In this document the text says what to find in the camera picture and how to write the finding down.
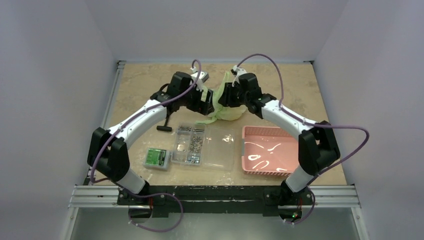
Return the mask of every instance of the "beige tabletop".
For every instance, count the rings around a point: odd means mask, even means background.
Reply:
[[[208,88],[216,89],[222,82],[224,74],[234,64],[204,63],[202,70],[209,73],[205,83]],[[326,110],[320,89],[310,64],[279,64],[284,83],[283,104],[306,118],[320,122],[327,120]],[[242,65],[248,72],[256,74],[263,93],[281,97],[280,82],[272,64]],[[189,64],[126,64],[116,103],[111,117],[111,126],[125,120],[142,107],[149,97],[159,88],[169,83],[177,72],[190,72]],[[208,117],[182,107],[170,117],[169,126],[176,129],[179,123],[194,123]],[[129,149],[131,168],[146,179],[151,185],[279,185],[285,177],[247,175],[242,169],[242,128],[243,126],[275,126],[246,111],[235,121],[218,120],[211,126],[232,129],[235,132],[234,166],[231,172],[211,170],[202,166],[185,166],[171,163],[168,171],[146,169],[143,166],[148,148],[172,150],[176,138],[172,133],[157,131],[152,127],[143,134]],[[110,185],[110,182],[99,184]],[[341,166],[337,166],[320,176],[314,185],[346,185]]]

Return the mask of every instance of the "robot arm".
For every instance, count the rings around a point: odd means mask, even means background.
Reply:
[[[258,80],[253,73],[247,73],[244,69],[238,67],[233,68],[232,72],[236,76],[235,81],[226,83],[218,102],[225,107],[246,105],[249,112],[274,123],[299,142],[299,167],[281,184],[281,201],[284,202],[296,193],[301,192],[320,170],[330,166],[340,157],[333,130],[303,125],[302,122],[284,113],[279,106],[279,101],[274,96],[262,93]],[[184,92],[190,86],[193,75],[176,72],[172,76],[166,91],[159,90],[154,93],[150,100],[129,118],[150,106],[163,103]],[[121,130],[109,144],[110,148],[101,155],[96,169],[111,181],[125,187],[132,193],[148,194],[149,184],[130,168],[128,149],[149,128],[176,112],[182,106],[203,115],[214,111],[212,105],[213,92],[202,90],[201,87],[209,75],[202,72],[200,76],[203,77],[201,83],[184,97],[168,105],[151,109]],[[287,110],[304,121],[313,122],[294,111]],[[120,126],[129,118],[108,130],[99,127],[94,131],[87,160],[90,166],[93,165],[96,155],[111,136],[110,133],[120,129]]]

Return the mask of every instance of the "pink plastic tray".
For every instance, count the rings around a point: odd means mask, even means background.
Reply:
[[[244,173],[289,176],[298,167],[298,141],[283,129],[244,126],[242,137]]]

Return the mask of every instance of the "light green cloth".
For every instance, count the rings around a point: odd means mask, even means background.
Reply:
[[[229,83],[232,81],[233,81],[233,75],[229,71],[227,71],[225,73],[224,79],[222,80],[222,83],[219,86],[219,88],[213,91],[212,105],[213,105],[214,111],[207,115],[211,119],[204,120],[204,121],[196,121],[196,123],[211,124],[218,119],[234,121],[239,119],[242,116],[242,114],[248,109],[246,106],[242,105],[238,107],[227,107],[227,106],[222,106],[221,104],[218,103],[218,100],[224,93],[225,83]],[[203,86],[203,91],[207,92],[208,89],[205,86]]]

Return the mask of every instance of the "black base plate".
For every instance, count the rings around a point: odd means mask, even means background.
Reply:
[[[285,210],[278,206],[311,205],[308,189],[286,202],[280,200],[280,186],[149,186],[149,194],[168,193],[181,202],[185,213],[208,214],[262,214],[264,217],[280,216]],[[149,205],[146,198],[133,198],[119,191],[118,205]],[[166,218],[169,213],[179,213],[180,206],[170,196],[155,196],[152,217]]]

